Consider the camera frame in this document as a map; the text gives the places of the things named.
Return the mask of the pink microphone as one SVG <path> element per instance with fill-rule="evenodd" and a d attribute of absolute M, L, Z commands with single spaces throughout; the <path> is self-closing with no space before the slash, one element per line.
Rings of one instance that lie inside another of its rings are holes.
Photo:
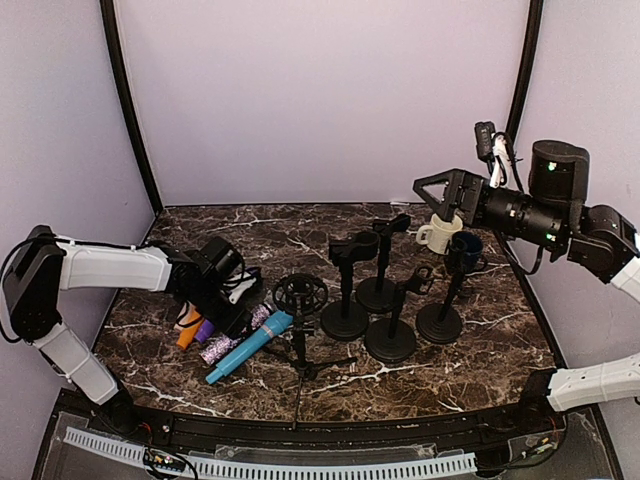
<path fill-rule="evenodd" d="M 177 315 L 174 329 L 177 331 L 182 331 L 184 328 L 186 328 L 190 323 L 192 312 L 193 306 L 189 302 L 185 302 Z"/>

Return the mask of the purple microphone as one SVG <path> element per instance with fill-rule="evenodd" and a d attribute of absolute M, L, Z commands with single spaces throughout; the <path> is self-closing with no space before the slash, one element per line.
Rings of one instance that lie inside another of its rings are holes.
<path fill-rule="evenodd" d="M 251 289 L 249 292 L 247 292 L 241 299 L 240 301 L 245 301 L 246 299 L 248 299 L 251 295 L 253 295 L 254 293 L 257 293 L 260 288 L 261 288 L 261 283 L 259 284 L 258 287 L 255 287 L 254 289 Z M 201 324 L 198 332 L 195 334 L 194 339 L 199 342 L 200 344 L 204 344 L 206 340 L 208 340 L 216 331 L 216 327 L 214 326 L 214 324 L 208 320 L 205 319 L 203 321 L 203 323 Z"/>

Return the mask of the glitter silver microphone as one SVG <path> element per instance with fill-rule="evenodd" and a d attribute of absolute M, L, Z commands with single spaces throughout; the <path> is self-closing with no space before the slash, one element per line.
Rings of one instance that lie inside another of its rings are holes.
<path fill-rule="evenodd" d="M 201 359 L 208 366 L 214 365 L 253 334 L 275 311 L 276 307 L 271 301 L 259 303 L 251 310 L 251 322 L 242 330 L 239 338 L 231 339 L 221 334 L 200 352 Z"/>

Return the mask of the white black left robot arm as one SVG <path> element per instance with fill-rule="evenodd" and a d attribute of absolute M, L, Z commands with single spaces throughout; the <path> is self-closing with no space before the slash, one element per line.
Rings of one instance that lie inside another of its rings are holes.
<path fill-rule="evenodd" d="M 9 315 L 9 343 L 36 348 L 93 404 L 120 436 L 141 427 L 140 412 L 124 398 L 126 389 L 65 323 L 60 292 L 82 288 L 161 292 L 193 307 L 217 332 L 240 336 L 251 316 L 243 293 L 259 273 L 220 236 L 199 250 L 180 251 L 165 242 L 142 246 L 77 240 L 38 225 L 15 245 L 1 267 L 1 288 Z"/>

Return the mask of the black round-base stand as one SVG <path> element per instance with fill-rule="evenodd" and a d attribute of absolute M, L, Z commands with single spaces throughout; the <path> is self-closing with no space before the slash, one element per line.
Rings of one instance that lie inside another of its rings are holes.
<path fill-rule="evenodd" d="M 364 346 L 367 353 L 383 364 L 398 364 L 411 357 L 417 349 L 414 329 L 401 320 L 406 295 L 429 293 L 433 284 L 433 268 L 428 264 L 418 266 L 411 276 L 396 284 L 392 297 L 391 316 L 371 324 Z"/>
<path fill-rule="evenodd" d="M 401 213 L 390 220 L 375 219 L 372 230 L 379 235 L 379 252 L 377 257 L 377 274 L 363 280 L 356 288 L 355 299 L 367 312 L 374 314 L 387 313 L 392 309 L 395 283 L 386 278 L 386 270 L 390 263 L 392 237 L 395 233 L 406 232 L 411 224 L 411 217 Z"/>
<path fill-rule="evenodd" d="M 449 242 L 445 266 L 451 274 L 445 300 L 442 303 L 430 303 L 419 310 L 415 326 L 418 333 L 427 341 L 446 345 L 454 343 L 462 332 L 462 320 L 452 304 L 464 278 L 464 256 L 467 243 L 458 235 Z"/>
<path fill-rule="evenodd" d="M 329 242 L 329 260 L 341 276 L 341 299 L 328 304 L 321 313 L 321 328 L 330 338 L 349 342 L 365 334 L 369 314 L 351 298 L 354 265 L 374 259 L 378 248 L 379 235 L 373 231 L 360 231 L 347 239 Z"/>

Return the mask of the light blue microphone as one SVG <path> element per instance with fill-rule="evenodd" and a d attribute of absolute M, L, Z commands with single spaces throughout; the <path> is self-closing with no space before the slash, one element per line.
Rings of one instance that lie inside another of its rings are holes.
<path fill-rule="evenodd" d="M 248 338 L 216 364 L 214 370 L 205 377 L 206 382 L 212 385 L 230 375 L 264 345 L 282 334 L 292 323 L 292 315 L 282 311 L 273 313 Z"/>

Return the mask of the orange microphone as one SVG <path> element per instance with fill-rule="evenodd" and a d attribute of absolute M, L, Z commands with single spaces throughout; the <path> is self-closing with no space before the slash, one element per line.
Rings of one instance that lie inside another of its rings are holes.
<path fill-rule="evenodd" d="M 186 350 L 192 343 L 195 337 L 195 334 L 198 332 L 200 328 L 201 323 L 202 323 L 201 320 L 197 320 L 185 326 L 180 331 L 178 340 L 176 341 L 176 345 L 180 347 L 182 350 Z"/>

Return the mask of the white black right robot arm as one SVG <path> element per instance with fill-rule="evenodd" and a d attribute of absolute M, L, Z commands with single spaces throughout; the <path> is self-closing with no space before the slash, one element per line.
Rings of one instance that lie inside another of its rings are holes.
<path fill-rule="evenodd" d="M 445 221 L 460 216 L 471 228 L 522 239 L 579 264 L 604 284 L 639 297 L 639 234 L 609 205 L 587 206 L 589 152 L 559 140 L 532 145 L 528 192 L 493 187 L 488 179 L 454 168 L 419 178 L 414 192 Z M 510 413 L 521 434 L 534 432 L 549 410 L 639 397 L 639 356 L 575 369 L 536 371 Z"/>

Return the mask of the black tripod microphone stand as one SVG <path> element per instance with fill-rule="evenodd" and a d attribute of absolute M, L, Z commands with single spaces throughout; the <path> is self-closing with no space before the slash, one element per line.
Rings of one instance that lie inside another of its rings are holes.
<path fill-rule="evenodd" d="M 279 360 L 287 363 L 298 375 L 294 416 L 291 430 L 295 431 L 299 425 L 299 412 L 302 387 L 305 381 L 315 380 L 318 374 L 330 367 L 342 367 L 354 364 L 356 357 L 347 357 L 328 362 L 313 362 L 306 357 L 306 327 L 305 319 L 313 316 L 324 308 L 328 301 L 328 287 L 317 276 L 306 273 L 294 273 L 283 277 L 276 284 L 272 293 L 275 306 L 293 317 L 292 347 L 295 358 L 287 357 L 284 353 L 263 347 L 262 350 Z"/>

